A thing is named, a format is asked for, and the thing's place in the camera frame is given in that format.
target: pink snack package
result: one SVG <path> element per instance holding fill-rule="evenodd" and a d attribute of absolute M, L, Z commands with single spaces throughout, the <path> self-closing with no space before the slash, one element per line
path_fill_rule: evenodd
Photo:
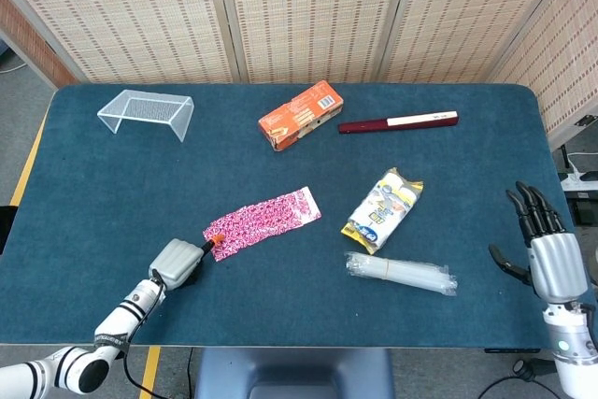
<path fill-rule="evenodd" d="M 309 188 L 304 187 L 256 205 L 241 207 L 220 217 L 210 223 L 204 231 L 204 237 L 209 240 L 216 234 L 224 235 L 224 241 L 212 250 L 219 262 L 237 254 L 240 249 L 272 235 L 299 228 L 320 217 L 314 197 Z"/>

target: orange box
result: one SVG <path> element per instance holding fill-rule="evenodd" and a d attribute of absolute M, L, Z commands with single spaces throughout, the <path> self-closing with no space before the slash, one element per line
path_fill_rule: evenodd
<path fill-rule="evenodd" d="M 276 151 L 286 149 L 338 114 L 343 99 L 326 81 L 320 81 L 259 120 L 260 128 Z"/>

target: yellow floor line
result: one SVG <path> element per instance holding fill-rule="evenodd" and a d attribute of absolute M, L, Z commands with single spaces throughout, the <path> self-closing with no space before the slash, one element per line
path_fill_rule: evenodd
<path fill-rule="evenodd" d="M 15 189 L 15 192 L 12 194 L 12 198 L 10 199 L 11 206 L 18 206 L 21 203 L 22 194 L 25 192 L 25 185 L 27 184 L 27 180 L 29 179 L 29 175 L 31 174 L 31 168 L 34 166 L 34 160 L 36 159 L 37 155 L 37 148 L 39 147 L 39 141 L 41 140 L 41 135 L 44 131 L 45 123 L 46 116 L 44 116 L 44 120 L 41 121 L 41 125 L 39 125 L 36 140 L 34 141 L 34 145 L 31 147 L 31 151 L 29 151 L 29 156 L 27 156 L 27 161 L 25 162 L 25 167 L 21 172 L 21 177 L 19 178 L 19 182 L 17 183 L 17 188 Z"/>
<path fill-rule="evenodd" d="M 158 372 L 158 361 L 160 360 L 160 347 L 150 346 L 148 349 L 148 359 L 146 360 L 146 371 L 143 374 L 142 385 L 148 390 L 153 390 L 153 383 L 156 380 Z M 139 399 L 151 399 L 151 395 L 146 392 L 139 394 Z"/>

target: table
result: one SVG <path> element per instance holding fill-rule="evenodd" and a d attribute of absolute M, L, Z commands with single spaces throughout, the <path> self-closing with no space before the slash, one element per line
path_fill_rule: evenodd
<path fill-rule="evenodd" d="M 516 85 L 336 84 L 340 115 L 282 152 L 257 126 L 306 85 L 78 85 L 58 91 L 0 259 L 0 342 L 88 343 L 173 237 L 202 243 L 218 217 L 308 186 L 320 220 L 208 258 L 169 292 L 136 344 L 541 348 L 545 304 L 487 247 L 526 255 L 505 189 L 518 179 L 566 203 L 531 91 Z M 167 126 L 95 113 L 123 89 L 190 95 L 185 141 Z M 336 125 L 440 110 L 455 127 L 340 135 Z M 376 180 L 398 166 L 425 183 L 381 257 L 447 264 L 456 297 L 353 278 L 340 234 Z M 571 221 L 564 217 L 567 226 Z"/>

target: robotic arm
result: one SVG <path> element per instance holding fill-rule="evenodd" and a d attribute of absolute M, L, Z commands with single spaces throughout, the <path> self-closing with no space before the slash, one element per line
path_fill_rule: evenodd
<path fill-rule="evenodd" d="M 596 397 L 595 307 L 578 302 L 588 289 L 588 281 L 577 239 L 566 232 L 559 214 L 539 190 L 520 181 L 516 186 L 522 201 L 511 191 L 506 191 L 506 195 L 519 217 L 530 269 L 512 264 L 494 245 L 489 246 L 491 257 L 504 272 L 532 286 L 535 294 L 548 303 L 544 322 L 564 392 L 575 399 Z"/>
<path fill-rule="evenodd" d="M 135 332 L 165 298 L 164 290 L 179 287 L 204 254 L 222 241 L 217 235 L 201 248 L 173 239 L 149 266 L 142 280 L 95 329 L 95 351 L 67 347 L 43 360 L 0 368 L 0 389 L 5 399 L 43 399 L 51 387 L 77 394 L 97 390 L 110 366 L 126 352 Z"/>

